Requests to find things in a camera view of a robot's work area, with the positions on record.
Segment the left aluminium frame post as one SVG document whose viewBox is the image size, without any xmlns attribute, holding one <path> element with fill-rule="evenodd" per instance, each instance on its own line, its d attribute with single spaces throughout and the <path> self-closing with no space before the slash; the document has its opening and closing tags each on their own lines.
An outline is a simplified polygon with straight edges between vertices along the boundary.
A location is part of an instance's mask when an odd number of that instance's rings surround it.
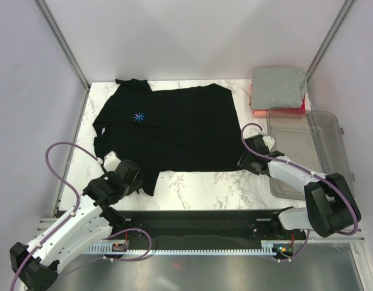
<svg viewBox="0 0 373 291">
<path fill-rule="evenodd" d="M 45 20 L 45 23 L 47 24 L 53 37 L 58 43 L 59 48 L 61 49 L 63 55 L 66 57 L 66 60 L 68 61 L 71 68 L 73 69 L 76 77 L 79 79 L 82 87 L 84 88 L 85 91 L 88 92 L 90 90 L 91 85 L 88 79 L 86 78 L 81 66 L 79 65 L 66 38 L 64 37 L 62 30 L 60 29 L 55 17 L 53 16 L 51 9 L 47 5 L 47 2 L 45 0 L 34 0 L 33 2 L 37 6 L 40 14 Z"/>
</svg>

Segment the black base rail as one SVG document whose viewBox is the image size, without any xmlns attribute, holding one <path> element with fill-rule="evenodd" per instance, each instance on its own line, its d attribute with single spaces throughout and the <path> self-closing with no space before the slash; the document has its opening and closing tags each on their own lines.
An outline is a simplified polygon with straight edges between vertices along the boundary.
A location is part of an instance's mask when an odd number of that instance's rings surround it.
<svg viewBox="0 0 373 291">
<path fill-rule="evenodd" d="M 282 230 L 273 221 L 275 210 L 158 210 L 124 211 L 114 231 L 127 230 L 129 243 L 145 249 L 258 247 L 262 241 L 291 242 L 305 239 L 301 230 Z"/>
</svg>

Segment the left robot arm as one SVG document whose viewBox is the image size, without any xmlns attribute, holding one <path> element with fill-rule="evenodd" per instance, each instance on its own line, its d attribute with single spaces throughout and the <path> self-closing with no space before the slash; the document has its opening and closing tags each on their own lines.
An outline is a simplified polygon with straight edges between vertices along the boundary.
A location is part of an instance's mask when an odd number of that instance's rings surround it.
<svg viewBox="0 0 373 291">
<path fill-rule="evenodd" d="M 113 205 L 140 189 L 140 166 L 128 159 L 112 158 L 106 172 L 91 180 L 79 201 L 45 232 L 27 244 L 17 242 L 10 249 L 15 273 L 28 290 L 47 290 L 73 259 L 94 243 L 120 238 L 125 219 Z"/>
</svg>

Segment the folded grey t-shirt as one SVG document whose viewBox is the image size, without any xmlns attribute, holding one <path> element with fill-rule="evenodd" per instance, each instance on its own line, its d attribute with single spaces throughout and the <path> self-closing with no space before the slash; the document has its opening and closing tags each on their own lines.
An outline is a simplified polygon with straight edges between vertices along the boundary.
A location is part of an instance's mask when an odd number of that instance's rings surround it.
<svg viewBox="0 0 373 291">
<path fill-rule="evenodd" d="M 306 72 L 299 67 L 258 67 L 252 72 L 253 110 L 297 109 L 307 92 Z"/>
</svg>

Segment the black t-shirt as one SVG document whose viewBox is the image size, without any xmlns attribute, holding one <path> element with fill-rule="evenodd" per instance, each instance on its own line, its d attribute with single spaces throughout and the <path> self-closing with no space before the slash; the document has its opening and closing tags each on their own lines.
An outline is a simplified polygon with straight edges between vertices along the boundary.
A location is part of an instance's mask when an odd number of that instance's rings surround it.
<svg viewBox="0 0 373 291">
<path fill-rule="evenodd" d="M 120 80 L 93 128 L 96 156 L 137 163 L 150 196 L 161 172 L 233 172 L 244 152 L 232 92 L 218 84 L 154 91 Z"/>
</svg>

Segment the aluminium frame post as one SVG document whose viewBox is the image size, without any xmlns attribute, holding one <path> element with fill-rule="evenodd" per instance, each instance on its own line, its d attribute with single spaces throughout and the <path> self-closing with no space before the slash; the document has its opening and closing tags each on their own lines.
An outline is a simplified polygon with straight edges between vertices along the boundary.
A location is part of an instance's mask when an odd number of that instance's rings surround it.
<svg viewBox="0 0 373 291">
<path fill-rule="evenodd" d="M 61 49 L 63 55 L 66 57 L 66 60 L 68 61 L 71 68 L 73 69 L 76 77 L 79 79 L 82 87 L 84 88 L 85 91 L 88 92 L 90 90 L 91 85 L 88 79 L 86 78 L 81 66 L 79 65 L 66 38 L 64 37 L 62 30 L 60 29 L 55 17 L 53 16 L 51 9 L 47 5 L 47 2 L 45 0 L 34 0 L 33 2 L 37 6 L 40 14 L 45 20 L 45 23 L 47 24 L 53 37 L 58 43 L 59 48 Z"/>
<path fill-rule="evenodd" d="M 309 84 L 312 77 L 314 76 L 318 66 L 325 57 L 327 51 L 332 45 L 334 39 L 342 28 L 345 20 L 348 18 L 350 12 L 352 11 L 357 0 L 344 0 L 341 8 L 339 9 L 336 17 L 334 18 L 328 32 L 323 38 L 313 60 L 311 61 L 307 73 L 306 73 L 306 82 Z"/>
</svg>

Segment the folded peach t-shirt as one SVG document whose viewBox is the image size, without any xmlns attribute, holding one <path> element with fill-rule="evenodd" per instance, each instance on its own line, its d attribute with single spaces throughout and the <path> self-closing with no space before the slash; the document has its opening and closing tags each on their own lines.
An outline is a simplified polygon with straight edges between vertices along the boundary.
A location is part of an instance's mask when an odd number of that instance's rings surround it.
<svg viewBox="0 0 373 291">
<path fill-rule="evenodd" d="M 291 115 L 283 111 L 288 108 L 299 108 L 302 100 L 306 98 L 307 91 L 301 88 L 283 89 L 282 85 L 261 85 L 256 86 L 257 106 L 252 105 L 252 85 L 249 86 L 249 105 L 254 118 L 264 118 L 270 113 L 278 116 L 293 116 L 299 118 L 303 115 Z"/>
</svg>

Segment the clear plastic bin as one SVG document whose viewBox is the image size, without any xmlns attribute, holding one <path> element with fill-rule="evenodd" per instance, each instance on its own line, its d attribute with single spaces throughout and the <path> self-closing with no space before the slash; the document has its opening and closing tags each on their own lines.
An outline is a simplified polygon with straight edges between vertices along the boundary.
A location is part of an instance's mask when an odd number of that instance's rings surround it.
<svg viewBox="0 0 373 291">
<path fill-rule="evenodd" d="M 298 116 L 268 112 L 267 134 L 275 140 L 273 150 L 308 169 L 327 175 L 339 173 L 350 190 L 354 190 L 354 177 L 343 144 L 343 129 L 334 114 L 317 110 L 307 110 Z"/>
</svg>

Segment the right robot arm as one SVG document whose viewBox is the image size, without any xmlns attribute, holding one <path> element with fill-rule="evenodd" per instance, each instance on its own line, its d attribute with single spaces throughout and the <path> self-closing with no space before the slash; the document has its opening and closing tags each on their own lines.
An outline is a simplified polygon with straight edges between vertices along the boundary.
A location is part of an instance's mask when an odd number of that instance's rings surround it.
<svg viewBox="0 0 373 291">
<path fill-rule="evenodd" d="M 288 207 L 273 214 L 269 228 L 274 237 L 285 238 L 292 230 L 313 230 L 323 238 L 357 232 L 361 214 L 344 176 L 315 172 L 279 151 L 271 152 L 263 135 L 241 141 L 246 148 L 238 162 L 241 168 L 283 181 L 305 198 L 305 207 Z"/>
</svg>

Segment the right aluminium frame post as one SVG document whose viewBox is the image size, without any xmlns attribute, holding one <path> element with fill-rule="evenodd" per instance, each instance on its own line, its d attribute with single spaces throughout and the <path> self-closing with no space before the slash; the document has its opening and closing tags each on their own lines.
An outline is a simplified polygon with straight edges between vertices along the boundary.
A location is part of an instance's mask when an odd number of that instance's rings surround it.
<svg viewBox="0 0 373 291">
<path fill-rule="evenodd" d="M 339 9 L 336 17 L 334 18 L 328 32 L 323 38 L 313 60 L 311 61 L 307 73 L 306 73 L 306 82 L 309 84 L 312 77 L 314 76 L 318 66 L 325 57 L 327 51 L 332 45 L 334 39 L 342 28 L 345 20 L 348 18 L 350 12 L 352 11 L 357 0 L 344 0 L 341 8 Z"/>
</svg>

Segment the folded red t-shirt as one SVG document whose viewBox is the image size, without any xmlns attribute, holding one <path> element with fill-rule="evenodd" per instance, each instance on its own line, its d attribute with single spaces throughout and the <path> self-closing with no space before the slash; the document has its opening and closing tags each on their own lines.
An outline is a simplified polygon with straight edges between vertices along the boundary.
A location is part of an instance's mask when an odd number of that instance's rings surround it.
<svg viewBox="0 0 373 291">
<path fill-rule="evenodd" d="M 306 98 L 302 100 L 302 105 L 299 108 L 288 108 L 283 109 L 283 111 L 287 114 L 291 115 L 303 115 L 306 113 Z"/>
</svg>

